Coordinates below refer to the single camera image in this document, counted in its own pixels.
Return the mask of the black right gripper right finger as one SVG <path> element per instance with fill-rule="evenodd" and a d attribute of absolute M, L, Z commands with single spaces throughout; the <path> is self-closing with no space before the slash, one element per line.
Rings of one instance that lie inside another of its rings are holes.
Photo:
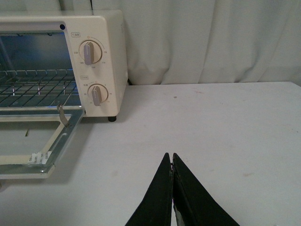
<path fill-rule="evenodd" d="M 173 201 L 178 226 L 237 226 L 178 154 L 173 155 Z"/>

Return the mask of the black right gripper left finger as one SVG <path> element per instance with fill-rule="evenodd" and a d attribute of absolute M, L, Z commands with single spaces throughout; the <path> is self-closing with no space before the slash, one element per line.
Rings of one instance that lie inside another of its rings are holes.
<path fill-rule="evenodd" d="M 141 203 L 126 225 L 170 226 L 172 189 L 173 171 L 169 153 L 165 153 Z"/>

